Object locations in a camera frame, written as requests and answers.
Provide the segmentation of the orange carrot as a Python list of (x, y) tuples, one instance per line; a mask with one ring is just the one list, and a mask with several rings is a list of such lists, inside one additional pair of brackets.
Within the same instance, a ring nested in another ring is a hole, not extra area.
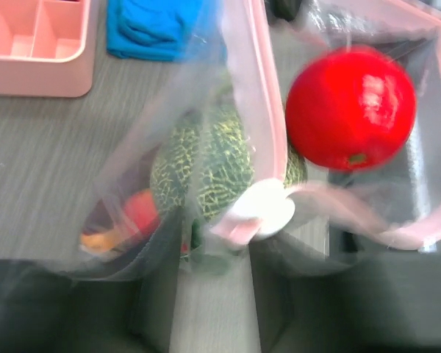
[(80, 235), (80, 246), (91, 254), (105, 254), (118, 248), (123, 242), (120, 233), (116, 229), (105, 232)]

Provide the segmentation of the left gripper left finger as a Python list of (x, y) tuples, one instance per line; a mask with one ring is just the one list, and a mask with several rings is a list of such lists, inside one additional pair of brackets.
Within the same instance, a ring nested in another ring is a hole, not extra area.
[(173, 212), (98, 274), (0, 260), (0, 352), (167, 352), (181, 223)]

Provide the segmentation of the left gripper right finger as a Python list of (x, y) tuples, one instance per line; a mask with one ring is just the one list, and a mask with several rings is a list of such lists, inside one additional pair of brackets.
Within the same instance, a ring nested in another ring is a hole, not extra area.
[(441, 246), (313, 257), (289, 238), (252, 243), (263, 352), (441, 352)]

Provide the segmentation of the green netted melon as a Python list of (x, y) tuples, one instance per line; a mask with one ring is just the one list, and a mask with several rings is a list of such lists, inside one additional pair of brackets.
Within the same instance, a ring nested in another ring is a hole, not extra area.
[(190, 187), (197, 192), (205, 220), (229, 206), (254, 180), (254, 169), (243, 125), (233, 107), (180, 118), (157, 151), (150, 189), (159, 214), (183, 206)]

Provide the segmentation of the clear zip top bag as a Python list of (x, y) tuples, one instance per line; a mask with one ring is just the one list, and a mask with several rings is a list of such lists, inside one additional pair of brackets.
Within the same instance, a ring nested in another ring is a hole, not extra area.
[(177, 72), (96, 179), (72, 277), (250, 243), (319, 275), (441, 252), (441, 11), (421, 1), (205, 1)]

